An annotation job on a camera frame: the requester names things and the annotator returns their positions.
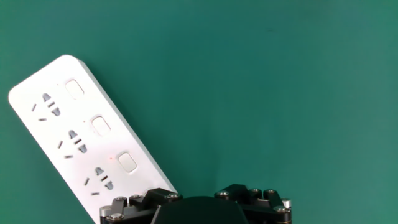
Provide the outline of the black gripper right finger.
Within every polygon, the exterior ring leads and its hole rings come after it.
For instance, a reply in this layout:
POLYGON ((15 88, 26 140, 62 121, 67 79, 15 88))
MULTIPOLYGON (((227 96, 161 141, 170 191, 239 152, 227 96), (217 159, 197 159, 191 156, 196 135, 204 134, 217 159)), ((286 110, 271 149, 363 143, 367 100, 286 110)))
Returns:
POLYGON ((231 184, 214 193, 214 198, 232 202, 249 223, 292 223, 292 209, 275 189, 249 189, 231 184))

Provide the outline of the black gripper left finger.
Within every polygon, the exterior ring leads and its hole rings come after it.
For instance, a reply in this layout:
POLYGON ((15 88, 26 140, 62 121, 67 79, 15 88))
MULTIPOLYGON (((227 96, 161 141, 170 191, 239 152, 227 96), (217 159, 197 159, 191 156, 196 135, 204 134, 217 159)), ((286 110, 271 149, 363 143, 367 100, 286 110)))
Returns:
POLYGON ((150 189, 144 195, 118 196, 111 205, 99 209, 99 223, 152 223, 161 206, 182 199, 181 194, 162 188, 150 189))

